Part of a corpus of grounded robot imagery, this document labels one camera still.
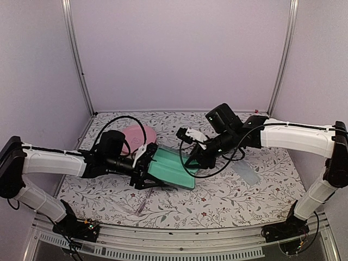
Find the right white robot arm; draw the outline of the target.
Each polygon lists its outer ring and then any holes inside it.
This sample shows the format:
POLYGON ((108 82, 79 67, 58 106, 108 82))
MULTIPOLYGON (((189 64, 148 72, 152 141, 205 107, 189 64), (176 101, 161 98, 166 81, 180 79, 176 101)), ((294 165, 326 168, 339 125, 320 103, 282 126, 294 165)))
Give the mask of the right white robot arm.
POLYGON ((192 128, 180 128, 176 133, 182 142, 196 144, 183 163, 185 170, 213 169, 217 157, 228 152, 235 154, 246 147, 285 148, 326 158, 324 173, 291 206, 287 220, 282 223, 285 237, 293 237, 312 212, 339 188, 347 186, 347 130, 343 122, 311 126, 261 115, 242 121, 226 103, 207 113, 206 119, 217 133, 212 139, 192 128))

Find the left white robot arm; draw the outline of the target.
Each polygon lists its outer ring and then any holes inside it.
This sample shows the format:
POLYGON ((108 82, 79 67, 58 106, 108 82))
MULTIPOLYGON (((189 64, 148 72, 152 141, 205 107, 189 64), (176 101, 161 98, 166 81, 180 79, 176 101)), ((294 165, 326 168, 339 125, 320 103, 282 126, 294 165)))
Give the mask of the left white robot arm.
POLYGON ((117 174, 129 176, 130 185, 138 190, 164 186, 149 171, 158 146, 142 145, 131 159, 121 154, 125 143, 125 135, 116 130, 104 132, 92 149, 79 151, 34 147, 12 136, 1 150, 1 198, 24 203, 58 223, 69 236, 75 236, 81 225, 71 207, 25 181, 24 175, 48 173, 90 179, 117 174))

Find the blue-grey cleaning cloth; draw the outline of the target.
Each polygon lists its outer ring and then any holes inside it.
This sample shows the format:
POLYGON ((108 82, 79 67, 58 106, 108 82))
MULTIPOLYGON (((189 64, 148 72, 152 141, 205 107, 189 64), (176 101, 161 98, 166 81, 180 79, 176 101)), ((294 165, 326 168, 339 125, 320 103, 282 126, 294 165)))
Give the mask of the blue-grey cleaning cloth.
POLYGON ((250 186, 256 185, 260 181, 255 170, 244 160, 236 161, 232 169, 250 186))

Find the grey case green lining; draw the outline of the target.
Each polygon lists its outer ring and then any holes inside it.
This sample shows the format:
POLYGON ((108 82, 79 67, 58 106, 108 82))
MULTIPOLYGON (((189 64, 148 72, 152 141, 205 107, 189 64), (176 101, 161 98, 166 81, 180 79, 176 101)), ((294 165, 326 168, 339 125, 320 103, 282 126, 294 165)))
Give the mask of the grey case green lining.
POLYGON ((147 172, 165 184, 188 190, 195 188, 195 178, 182 166, 179 151, 159 145, 147 172))

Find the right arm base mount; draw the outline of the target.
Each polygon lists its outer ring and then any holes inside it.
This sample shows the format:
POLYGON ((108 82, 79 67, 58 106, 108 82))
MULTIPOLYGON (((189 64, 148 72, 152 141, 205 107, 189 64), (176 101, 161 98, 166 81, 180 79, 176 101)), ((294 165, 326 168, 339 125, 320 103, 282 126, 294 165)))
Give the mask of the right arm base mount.
POLYGON ((261 236, 265 238, 267 243, 304 235, 303 239, 292 240, 279 245, 280 250, 287 256, 297 256, 298 254, 308 250, 315 242, 319 233, 320 220, 317 212, 314 211, 316 217, 316 231, 312 241, 306 247, 303 247, 306 244, 305 241, 309 234, 309 226, 307 220, 303 221, 295 217, 296 204, 297 201, 295 201, 290 207, 290 211, 285 221, 265 225, 262 227, 260 232, 261 236))

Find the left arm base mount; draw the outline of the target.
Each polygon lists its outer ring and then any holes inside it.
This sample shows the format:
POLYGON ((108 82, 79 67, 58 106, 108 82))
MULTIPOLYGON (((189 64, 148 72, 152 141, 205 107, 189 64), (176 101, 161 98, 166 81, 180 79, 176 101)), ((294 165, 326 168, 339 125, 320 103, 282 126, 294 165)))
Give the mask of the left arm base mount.
POLYGON ((100 222, 93 219, 78 220, 69 204, 64 200, 60 201, 65 207, 66 216, 55 222, 52 231, 67 238, 95 243, 100 232, 100 222))

